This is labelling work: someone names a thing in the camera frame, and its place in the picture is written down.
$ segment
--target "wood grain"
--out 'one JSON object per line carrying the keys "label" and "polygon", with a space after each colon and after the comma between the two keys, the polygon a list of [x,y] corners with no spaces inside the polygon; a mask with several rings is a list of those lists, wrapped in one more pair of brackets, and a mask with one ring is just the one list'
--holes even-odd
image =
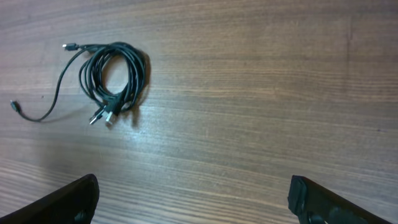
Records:
{"label": "wood grain", "polygon": [[[398,220],[398,2],[0,1],[0,215],[94,173],[93,223],[298,223],[304,175]],[[125,41],[146,97],[109,130],[61,45]],[[108,88],[126,81],[123,62]]]}

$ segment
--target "usb cable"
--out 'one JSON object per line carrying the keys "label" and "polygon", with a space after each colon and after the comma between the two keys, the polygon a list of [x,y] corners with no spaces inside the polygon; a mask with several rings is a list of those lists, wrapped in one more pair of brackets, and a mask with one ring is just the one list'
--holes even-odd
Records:
{"label": "usb cable", "polygon": [[[18,102],[11,101],[12,109],[15,110],[22,118],[28,121],[41,122],[51,113],[57,103],[61,81],[65,72],[70,64],[83,52],[91,53],[91,58],[88,59],[80,68],[80,86],[83,92],[99,106],[99,109],[90,118],[90,124],[97,122],[97,120],[101,119],[103,114],[106,113],[106,123],[112,125],[119,113],[126,112],[135,105],[137,97],[145,85],[146,78],[146,60],[142,52],[124,42],[86,45],[77,45],[72,43],[64,44],[62,47],[67,51],[79,49],[80,51],[69,60],[65,68],[62,70],[50,109],[43,115],[43,117],[33,119],[22,112],[21,106]],[[113,94],[103,85],[102,70],[104,66],[117,55],[122,56],[125,59],[129,78],[124,89],[117,94]]]}

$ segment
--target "wooden table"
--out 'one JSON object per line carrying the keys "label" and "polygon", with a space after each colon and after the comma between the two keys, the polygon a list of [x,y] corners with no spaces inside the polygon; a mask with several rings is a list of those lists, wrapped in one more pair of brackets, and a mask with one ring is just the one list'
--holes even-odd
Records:
{"label": "wooden table", "polygon": [[[0,215],[94,173],[93,223],[298,223],[304,175],[398,220],[395,0],[0,2]],[[74,52],[124,41],[150,57],[142,103],[113,128]],[[126,68],[106,68],[123,88]]]}

